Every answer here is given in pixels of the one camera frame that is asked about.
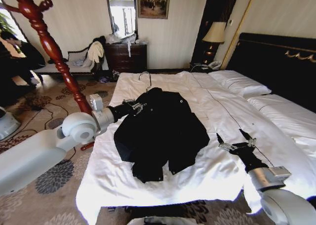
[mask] mirror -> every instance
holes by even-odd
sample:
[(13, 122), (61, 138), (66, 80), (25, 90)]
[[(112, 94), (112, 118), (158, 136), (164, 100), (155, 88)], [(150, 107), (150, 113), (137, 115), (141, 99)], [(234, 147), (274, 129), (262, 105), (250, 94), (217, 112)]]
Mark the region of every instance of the mirror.
[(136, 0), (107, 0), (112, 32), (124, 38), (137, 31)]

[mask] carpet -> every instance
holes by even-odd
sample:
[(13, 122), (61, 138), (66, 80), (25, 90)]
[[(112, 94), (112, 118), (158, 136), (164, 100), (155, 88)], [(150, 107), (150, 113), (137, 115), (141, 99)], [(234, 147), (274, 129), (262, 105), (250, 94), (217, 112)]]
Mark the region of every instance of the carpet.
[[(43, 77), (44, 84), (38, 84), (36, 90), (6, 108), (22, 124), (8, 139), (0, 142), (0, 153), (41, 130), (57, 127), (67, 115), (79, 112), (62, 79), (47, 75)], [(94, 93), (100, 94), (107, 105), (116, 84), (99, 83), (90, 78), (77, 77), (80, 90), (87, 97)], [(74, 150), (68, 152), (64, 163), (54, 166), (25, 188), (0, 197), (0, 225), (85, 224), (75, 200), (92, 149), (81, 151), (80, 146), (76, 149), (76, 153)], [(199, 200), (157, 207), (102, 208), (97, 224), (126, 225), (132, 218), (154, 215), (195, 218), (198, 223), (205, 225), (274, 224), (262, 211), (255, 215), (248, 215), (247, 212), (250, 209), (241, 192), (234, 202)]]

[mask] dresser drawer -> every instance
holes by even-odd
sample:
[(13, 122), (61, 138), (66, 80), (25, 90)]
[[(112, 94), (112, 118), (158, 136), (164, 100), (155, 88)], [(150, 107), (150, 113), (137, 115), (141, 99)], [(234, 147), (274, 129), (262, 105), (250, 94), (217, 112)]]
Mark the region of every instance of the dresser drawer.
[(147, 68), (147, 45), (131, 45), (131, 57), (127, 44), (107, 44), (105, 56), (109, 70), (139, 73)]

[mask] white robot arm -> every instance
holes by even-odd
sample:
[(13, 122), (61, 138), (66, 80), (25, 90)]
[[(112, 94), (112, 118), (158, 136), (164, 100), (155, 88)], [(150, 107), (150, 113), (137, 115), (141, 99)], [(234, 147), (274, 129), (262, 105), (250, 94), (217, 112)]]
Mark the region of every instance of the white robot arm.
[(0, 154), (0, 196), (23, 188), (64, 159), (76, 145), (92, 142), (111, 123), (143, 109), (135, 100), (103, 108), (99, 95), (91, 95), (90, 99), (94, 109), (92, 116), (73, 113), (55, 129), (43, 130)]
[(283, 166), (268, 167), (253, 153), (256, 138), (239, 129), (248, 142), (227, 144), (217, 134), (219, 147), (238, 155), (245, 164), (245, 170), (261, 196), (261, 205), (276, 225), (314, 225), (316, 209), (304, 198), (280, 189), (285, 186), (291, 173)]

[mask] picture frame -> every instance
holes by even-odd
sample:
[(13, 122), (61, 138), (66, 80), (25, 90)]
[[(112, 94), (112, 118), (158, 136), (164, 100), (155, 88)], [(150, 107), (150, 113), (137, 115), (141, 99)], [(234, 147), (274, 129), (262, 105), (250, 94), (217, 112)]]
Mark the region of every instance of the picture frame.
[(168, 19), (170, 0), (137, 0), (138, 17)]

